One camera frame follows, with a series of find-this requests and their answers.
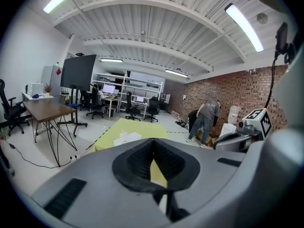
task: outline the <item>monitor screen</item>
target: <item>monitor screen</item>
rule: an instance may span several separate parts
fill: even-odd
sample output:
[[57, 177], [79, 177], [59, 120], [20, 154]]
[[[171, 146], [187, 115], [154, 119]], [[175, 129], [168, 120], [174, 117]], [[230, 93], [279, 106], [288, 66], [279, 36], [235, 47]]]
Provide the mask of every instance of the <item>monitor screen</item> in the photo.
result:
[[115, 90], [114, 85], [104, 85], [103, 92], [113, 94], [114, 90]]
[[140, 96], [138, 96], [138, 97], [136, 98], [136, 101], [138, 101], [138, 102], [143, 102], [143, 100], [144, 100], [144, 98], [143, 98], [143, 97], [140, 97]]
[[66, 59], [60, 86], [89, 91], [95, 59], [96, 55]]

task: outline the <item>ceiling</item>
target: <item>ceiling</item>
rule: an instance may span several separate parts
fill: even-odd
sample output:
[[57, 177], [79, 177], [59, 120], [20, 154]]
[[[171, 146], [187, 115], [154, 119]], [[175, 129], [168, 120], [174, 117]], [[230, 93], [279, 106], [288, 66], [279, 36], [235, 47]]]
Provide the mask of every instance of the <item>ceiling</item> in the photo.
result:
[[[259, 56], [225, 13], [231, 2], [248, 19], [264, 50], [275, 47], [283, 21], [258, 0], [66, 0], [46, 14], [42, 9], [49, 1], [30, 0], [28, 7], [66, 36], [79, 36], [92, 53], [136, 62], [142, 72], [153, 68], [162, 77], [165, 68], [196, 77]], [[256, 19], [260, 12], [268, 16], [264, 25]]]

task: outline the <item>blue jeans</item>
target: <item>blue jeans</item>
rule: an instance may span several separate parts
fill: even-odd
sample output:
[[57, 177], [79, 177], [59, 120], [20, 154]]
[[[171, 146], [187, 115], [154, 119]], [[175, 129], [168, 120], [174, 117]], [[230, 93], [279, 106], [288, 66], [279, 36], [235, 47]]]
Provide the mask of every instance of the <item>blue jeans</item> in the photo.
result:
[[209, 134], [209, 128], [210, 128], [210, 123], [211, 120], [208, 119], [205, 115], [203, 114], [199, 114], [199, 117], [195, 120], [193, 127], [191, 129], [190, 135], [189, 135], [189, 139], [192, 139], [193, 136], [196, 134], [196, 132], [198, 131], [198, 129], [204, 125], [204, 133], [203, 133], [203, 137], [201, 139], [201, 143], [205, 144], [208, 134]]

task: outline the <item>refrigerator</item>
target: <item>refrigerator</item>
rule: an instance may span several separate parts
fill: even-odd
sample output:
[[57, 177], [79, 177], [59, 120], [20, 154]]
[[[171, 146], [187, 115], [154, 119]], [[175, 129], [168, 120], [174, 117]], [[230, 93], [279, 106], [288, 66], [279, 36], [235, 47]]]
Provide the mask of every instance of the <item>refrigerator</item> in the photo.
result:
[[61, 74], [62, 68], [58, 66], [44, 66], [41, 78], [42, 84], [48, 84], [52, 86], [52, 91], [50, 92], [50, 95], [53, 96], [58, 102], [60, 102], [61, 96]]

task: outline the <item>brown tabletop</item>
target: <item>brown tabletop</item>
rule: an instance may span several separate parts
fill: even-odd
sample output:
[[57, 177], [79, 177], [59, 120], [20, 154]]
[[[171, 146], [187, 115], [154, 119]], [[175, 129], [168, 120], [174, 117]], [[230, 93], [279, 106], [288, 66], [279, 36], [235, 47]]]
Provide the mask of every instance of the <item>brown tabletop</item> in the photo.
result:
[[76, 109], [56, 103], [54, 100], [25, 101], [23, 104], [39, 123], [76, 112]]

